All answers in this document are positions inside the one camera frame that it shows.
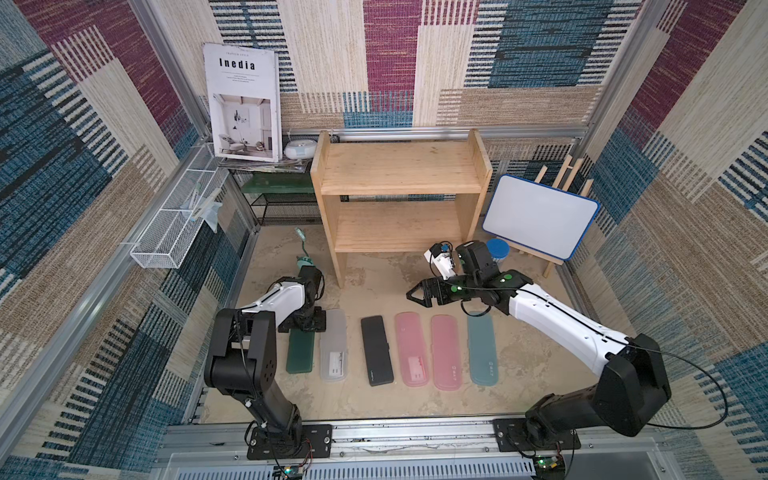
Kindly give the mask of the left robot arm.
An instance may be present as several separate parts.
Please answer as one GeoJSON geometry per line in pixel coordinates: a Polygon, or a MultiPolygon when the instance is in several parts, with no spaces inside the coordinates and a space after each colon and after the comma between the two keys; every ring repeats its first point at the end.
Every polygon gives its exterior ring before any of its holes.
{"type": "Polygon", "coordinates": [[[306,445],[299,407],[276,383],[277,335],[326,330],[326,311],[315,304],[324,293],[321,270],[303,265],[296,277],[281,277],[255,302],[225,308],[215,317],[203,370],[204,382],[243,404],[256,425],[250,447],[268,448],[280,458],[306,445]]]}

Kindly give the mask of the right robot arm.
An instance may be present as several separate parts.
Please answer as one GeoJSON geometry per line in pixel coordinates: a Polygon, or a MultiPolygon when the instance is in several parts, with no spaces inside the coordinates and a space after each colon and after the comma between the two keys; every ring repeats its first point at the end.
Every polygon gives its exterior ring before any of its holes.
{"type": "Polygon", "coordinates": [[[432,277],[417,284],[418,304],[464,303],[478,298],[488,310],[520,320],[567,349],[596,376],[595,385],[548,394],[525,413],[526,441],[542,448],[580,428],[608,427],[636,436],[671,399],[660,347],[605,327],[555,299],[517,270],[500,270],[487,245],[438,242],[424,253],[432,277]]]}

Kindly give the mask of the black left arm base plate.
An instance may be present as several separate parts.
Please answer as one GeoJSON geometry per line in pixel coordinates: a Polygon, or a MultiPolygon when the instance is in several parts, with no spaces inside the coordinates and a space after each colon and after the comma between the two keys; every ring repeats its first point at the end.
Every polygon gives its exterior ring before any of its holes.
{"type": "Polygon", "coordinates": [[[331,424],[309,424],[277,431],[253,424],[246,431],[248,460],[329,458],[333,441],[331,424]]]}

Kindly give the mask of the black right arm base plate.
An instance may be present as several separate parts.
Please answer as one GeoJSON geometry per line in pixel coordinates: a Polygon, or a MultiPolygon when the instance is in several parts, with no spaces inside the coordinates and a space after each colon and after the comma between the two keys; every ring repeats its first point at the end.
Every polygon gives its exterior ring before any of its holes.
{"type": "Polygon", "coordinates": [[[491,424],[501,452],[533,453],[581,448],[581,441],[574,432],[551,433],[525,417],[495,418],[491,424]]]}

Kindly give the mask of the clear white pencil case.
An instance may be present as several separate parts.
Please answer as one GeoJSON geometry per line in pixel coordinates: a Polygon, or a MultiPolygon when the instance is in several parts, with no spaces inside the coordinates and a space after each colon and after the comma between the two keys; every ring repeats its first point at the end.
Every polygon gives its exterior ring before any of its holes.
{"type": "Polygon", "coordinates": [[[321,333],[320,377],[324,382],[343,381],[348,373],[347,321],[343,310],[326,311],[326,330],[321,333]]]}

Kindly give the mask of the pink pencil case with label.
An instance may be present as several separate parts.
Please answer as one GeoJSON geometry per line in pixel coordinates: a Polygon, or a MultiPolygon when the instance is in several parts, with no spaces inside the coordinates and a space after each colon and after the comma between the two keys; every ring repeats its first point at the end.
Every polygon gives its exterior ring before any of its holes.
{"type": "Polygon", "coordinates": [[[429,382],[426,343],[421,318],[415,312],[395,315],[395,333],[403,383],[421,387],[429,382]]]}

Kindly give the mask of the dark green pencil case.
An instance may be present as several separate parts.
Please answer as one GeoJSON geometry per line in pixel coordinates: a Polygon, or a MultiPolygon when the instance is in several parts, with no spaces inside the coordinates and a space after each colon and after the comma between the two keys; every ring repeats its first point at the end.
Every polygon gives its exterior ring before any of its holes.
{"type": "Polygon", "coordinates": [[[313,369],[315,333],[292,329],[289,334],[286,372],[309,373],[313,369]]]}

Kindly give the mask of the black pencil case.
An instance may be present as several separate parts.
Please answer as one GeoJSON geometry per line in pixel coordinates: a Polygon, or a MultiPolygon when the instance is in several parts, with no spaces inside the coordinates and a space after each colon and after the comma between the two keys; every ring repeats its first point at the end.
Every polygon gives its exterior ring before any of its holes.
{"type": "Polygon", "coordinates": [[[361,331],[369,384],[375,387],[393,383],[394,372],[383,317],[362,318],[361,331]]]}

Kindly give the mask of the plain pink pencil case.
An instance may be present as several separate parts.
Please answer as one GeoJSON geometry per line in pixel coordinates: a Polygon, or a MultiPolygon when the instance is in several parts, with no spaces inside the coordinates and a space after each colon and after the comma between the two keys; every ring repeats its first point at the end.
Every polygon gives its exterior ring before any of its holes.
{"type": "Polygon", "coordinates": [[[458,390],[463,379],[457,320],[450,315],[433,316],[431,342],[435,386],[442,391],[458,390]]]}

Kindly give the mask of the light blue pencil case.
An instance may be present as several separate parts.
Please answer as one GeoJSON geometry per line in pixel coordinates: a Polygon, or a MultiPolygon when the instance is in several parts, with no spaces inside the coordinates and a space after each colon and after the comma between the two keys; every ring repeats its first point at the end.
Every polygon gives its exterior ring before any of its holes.
{"type": "Polygon", "coordinates": [[[488,314],[467,317],[469,370],[472,382],[494,386],[498,382],[498,358],[492,318],[488,314]]]}

